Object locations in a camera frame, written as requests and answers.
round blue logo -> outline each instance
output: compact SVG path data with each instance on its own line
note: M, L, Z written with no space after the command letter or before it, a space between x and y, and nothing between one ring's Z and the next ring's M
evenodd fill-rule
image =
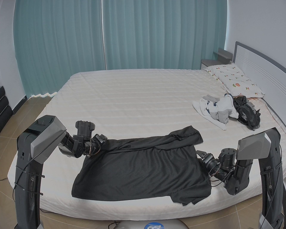
M153 222L153 223L148 223L144 229L165 229L164 226L160 223Z

bedside table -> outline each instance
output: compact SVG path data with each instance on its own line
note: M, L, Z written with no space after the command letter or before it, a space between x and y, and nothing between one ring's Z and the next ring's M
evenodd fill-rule
M230 64L232 60L232 53L219 48L218 52L213 52L216 56L216 60L202 59L200 68L204 69L208 66L218 65L218 64Z

black t-shirt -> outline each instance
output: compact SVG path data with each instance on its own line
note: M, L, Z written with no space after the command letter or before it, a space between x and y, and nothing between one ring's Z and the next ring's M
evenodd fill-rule
M194 148L202 142L192 126L166 136L106 140L97 155L85 158L71 194L101 201L170 196L196 204L211 192Z

pillow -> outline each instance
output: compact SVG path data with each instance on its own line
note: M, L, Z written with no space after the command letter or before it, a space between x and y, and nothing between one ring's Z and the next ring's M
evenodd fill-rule
M226 91L233 96L245 95L246 98L262 98L264 93L255 82L247 78L235 64L213 65L204 68L209 74L220 80Z

mattress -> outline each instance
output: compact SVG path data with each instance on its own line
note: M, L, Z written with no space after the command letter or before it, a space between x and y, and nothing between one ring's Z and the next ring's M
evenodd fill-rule
M261 126L255 132L232 118L223 131L201 117L192 106L193 100L199 101L204 95L223 97L225 93L222 85L205 70L81 72L67 81L39 117L57 116L72 135L77 133L76 121L91 121L96 125L93 134L104 134L109 139L162 136L192 125L204 140L196 149L215 157L223 148L237 148L241 138L277 127L281 147L286 149L282 124L271 115L262 99L251 99L261 112ZM187 206L172 202L169 196L117 202L82 200L73 198L71 189L83 160L84 157L66 157L58 148L54 150L43 165L42 209L92 220L160 220L218 211L262 193L259 164L254 160L248 187L235 196L229 195L221 184L212 188L206 199ZM10 184L15 180L15 165L16 156L8 173Z

